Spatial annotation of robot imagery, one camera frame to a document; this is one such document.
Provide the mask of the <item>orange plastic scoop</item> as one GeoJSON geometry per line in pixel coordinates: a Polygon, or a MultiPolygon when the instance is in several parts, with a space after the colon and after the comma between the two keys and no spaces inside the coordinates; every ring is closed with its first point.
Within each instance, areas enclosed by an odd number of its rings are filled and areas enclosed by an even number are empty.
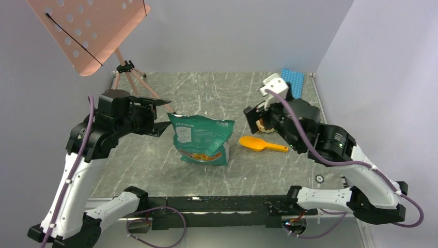
{"type": "Polygon", "coordinates": [[[253,151],[263,151],[265,149],[280,151],[280,152],[288,152],[289,147],[279,144],[268,143],[261,138],[252,137],[252,136],[243,136],[239,139],[240,145],[249,148],[253,151]]]}

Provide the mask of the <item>green dog food bag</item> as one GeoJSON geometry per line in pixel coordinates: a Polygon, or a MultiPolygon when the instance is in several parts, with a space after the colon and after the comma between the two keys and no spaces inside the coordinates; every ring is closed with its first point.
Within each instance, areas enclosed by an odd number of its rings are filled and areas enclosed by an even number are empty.
{"type": "Polygon", "coordinates": [[[228,164],[228,140],[235,121],[174,113],[169,113],[168,118],[175,132],[173,144],[181,154],[181,161],[212,166],[228,164]]]}

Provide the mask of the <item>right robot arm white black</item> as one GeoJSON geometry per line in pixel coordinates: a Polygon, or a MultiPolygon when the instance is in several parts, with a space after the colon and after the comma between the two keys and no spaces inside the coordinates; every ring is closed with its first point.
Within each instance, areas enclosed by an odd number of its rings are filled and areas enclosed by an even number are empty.
{"type": "Polygon", "coordinates": [[[302,99],[260,104],[243,111],[252,133],[256,122],[274,131],[297,153],[323,166],[339,170],[352,182],[338,190],[317,190],[291,186],[285,200],[290,214],[302,210],[327,209],[351,212],[357,219],[373,224],[404,225],[408,185],[393,181],[362,152],[356,140],[342,127],[320,120],[320,110],[302,99]]]}

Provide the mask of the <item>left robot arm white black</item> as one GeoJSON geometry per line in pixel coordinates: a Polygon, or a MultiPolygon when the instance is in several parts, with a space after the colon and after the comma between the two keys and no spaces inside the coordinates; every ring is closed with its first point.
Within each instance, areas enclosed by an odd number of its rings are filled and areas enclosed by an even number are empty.
{"type": "Polygon", "coordinates": [[[117,197],[86,209],[92,187],[110,152],[129,134],[159,137],[169,122],[157,122],[157,107],[167,101],[136,97],[109,89],[98,100],[88,96],[89,114],[70,132],[65,166],[51,207],[43,221],[29,228],[28,237],[45,247],[93,247],[102,232],[120,218],[141,217],[149,208],[146,191],[130,186],[117,197]]]}

